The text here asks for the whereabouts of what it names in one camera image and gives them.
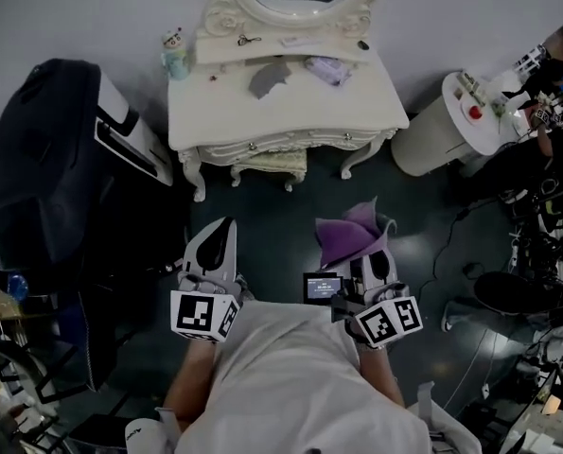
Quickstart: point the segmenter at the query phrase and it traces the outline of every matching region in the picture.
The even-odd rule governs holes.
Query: white vanity table
[[[205,198],[202,163],[231,166],[264,151],[332,146],[367,160],[409,120],[378,53],[363,50],[374,0],[210,0],[188,78],[168,87],[169,145],[178,152],[195,201]],[[238,45],[239,35],[253,41]],[[279,39],[309,37],[284,47]],[[343,60],[352,77],[333,87],[311,74],[305,57]],[[264,65],[283,60],[291,75],[261,99],[248,86]]]

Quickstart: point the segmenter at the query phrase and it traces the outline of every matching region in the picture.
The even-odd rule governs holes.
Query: upholstered stool
[[[239,186],[241,183],[239,173],[247,168],[293,175],[285,182],[285,189],[291,192],[292,186],[303,182],[307,176],[307,151],[298,149],[296,151],[264,152],[237,163],[231,166],[233,186]]]

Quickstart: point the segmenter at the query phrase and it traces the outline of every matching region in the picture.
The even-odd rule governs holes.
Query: floor
[[[192,233],[216,218],[238,221],[238,264],[257,299],[280,303],[302,301],[302,274],[315,271],[319,249],[313,234],[315,218],[336,218],[360,201],[378,197],[378,210],[395,218],[391,237],[399,277],[416,293],[431,278],[432,260],[446,243],[449,226],[462,209],[449,193],[447,171],[439,169],[420,178],[402,173],[385,146],[370,161],[353,169],[342,181],[338,169],[346,154],[334,148],[312,149],[308,175],[292,193],[283,189],[284,177],[244,172],[239,188],[230,186],[227,169],[205,166],[207,199],[192,205]],[[480,394],[490,368],[493,383],[512,364],[518,346],[476,325],[460,324],[450,333],[440,330],[444,304],[469,294],[472,281],[462,274],[468,262],[480,262],[486,271],[499,270],[509,254],[512,226],[496,203],[473,211],[454,228],[449,247],[437,264],[438,281],[422,291],[423,331],[399,341],[391,363],[406,402],[416,400],[420,383],[433,380],[433,399],[458,414]],[[119,353],[118,367],[99,394],[77,395],[62,403],[62,417],[70,424],[95,410],[106,412],[125,391],[133,398],[121,415],[149,415],[161,403],[179,368],[185,341],[169,330],[169,277],[151,292],[152,311],[144,311],[144,331]],[[472,369],[460,385],[481,343]],[[495,346],[493,362],[490,361]]]

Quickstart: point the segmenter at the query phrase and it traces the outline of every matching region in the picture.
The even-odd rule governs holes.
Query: purple cloth
[[[341,219],[317,218],[321,268],[335,267],[386,248],[387,233],[396,223],[376,213],[376,200],[358,203]]]

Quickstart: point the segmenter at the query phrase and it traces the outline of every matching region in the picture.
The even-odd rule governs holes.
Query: white wall
[[[0,113],[32,66],[51,57],[102,66],[147,121],[166,128],[160,37],[190,34],[207,0],[0,0]],[[383,0],[374,33],[408,109],[449,71],[493,74],[563,25],[563,0]]]

